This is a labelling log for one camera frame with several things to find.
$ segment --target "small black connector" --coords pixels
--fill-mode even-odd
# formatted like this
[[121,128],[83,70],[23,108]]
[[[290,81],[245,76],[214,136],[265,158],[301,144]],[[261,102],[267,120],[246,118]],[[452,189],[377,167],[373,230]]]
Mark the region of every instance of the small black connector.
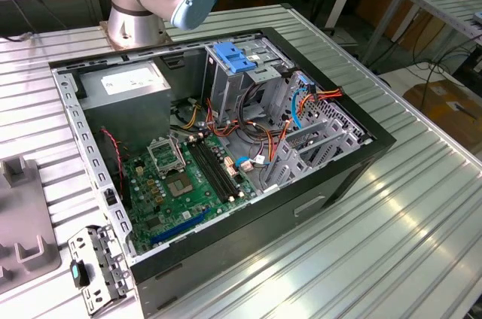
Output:
[[73,260],[70,263],[70,273],[74,278],[75,287],[86,287],[90,284],[89,275],[87,274],[83,260],[79,262]]
[[315,102],[318,101],[318,95],[316,94],[316,85],[315,84],[309,84],[308,85],[308,92],[313,95],[313,98],[315,99]]
[[107,205],[111,206],[117,204],[113,189],[107,189],[104,191],[104,196],[105,200],[107,201]]

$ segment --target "yellow wire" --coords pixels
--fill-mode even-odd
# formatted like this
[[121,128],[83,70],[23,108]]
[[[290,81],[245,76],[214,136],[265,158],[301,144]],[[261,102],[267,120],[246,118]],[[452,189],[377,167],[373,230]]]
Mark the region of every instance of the yellow wire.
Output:
[[196,120],[196,113],[197,113],[197,106],[194,106],[193,117],[191,118],[191,120],[188,122],[187,125],[182,127],[183,129],[190,129],[192,126],[194,126],[194,121]]

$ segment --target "ribbed metal surface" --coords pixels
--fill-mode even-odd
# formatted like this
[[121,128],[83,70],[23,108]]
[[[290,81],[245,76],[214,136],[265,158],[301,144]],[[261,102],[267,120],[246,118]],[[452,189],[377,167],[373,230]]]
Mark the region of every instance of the ribbed metal surface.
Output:
[[[275,27],[397,142],[336,205],[159,317],[463,316],[482,292],[480,164],[294,11],[218,12],[193,32],[169,28],[169,34],[181,41],[262,26]],[[0,312],[87,317],[66,241],[104,219],[45,63],[109,48],[97,28],[22,45],[0,43],[0,156],[25,153],[40,165],[63,263],[0,296]],[[102,317],[140,317],[140,311],[131,294]]]
[[482,11],[482,0],[411,0],[468,38],[482,35],[482,25],[473,20]]

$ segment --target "ram slot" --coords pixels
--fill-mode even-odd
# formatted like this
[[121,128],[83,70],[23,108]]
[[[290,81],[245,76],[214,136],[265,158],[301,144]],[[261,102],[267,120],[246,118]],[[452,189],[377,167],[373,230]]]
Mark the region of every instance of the ram slot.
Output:
[[239,191],[204,143],[190,145],[189,151],[221,202],[226,203],[229,202],[229,198],[238,197]]

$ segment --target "green circuit board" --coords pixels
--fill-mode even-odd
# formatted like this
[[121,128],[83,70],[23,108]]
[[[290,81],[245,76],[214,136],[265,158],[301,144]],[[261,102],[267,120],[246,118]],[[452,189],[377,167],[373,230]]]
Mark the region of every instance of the green circuit board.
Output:
[[[204,144],[210,150],[215,150],[215,154],[221,158],[229,156],[235,161],[214,135],[206,138]],[[256,195],[255,187],[244,173],[240,172],[237,180],[231,178],[231,182],[244,193],[244,197],[223,203],[192,157],[188,146],[181,143],[179,147],[186,163],[183,172],[172,170],[166,176],[160,177],[147,151],[124,162],[130,179],[132,202],[132,207],[127,208],[127,214],[133,225],[131,238],[138,254],[152,248],[151,238],[154,236],[175,228],[193,217],[201,217],[200,215],[203,215],[202,222],[211,220]],[[171,163],[174,155],[162,151],[156,153],[153,150],[157,164]]]

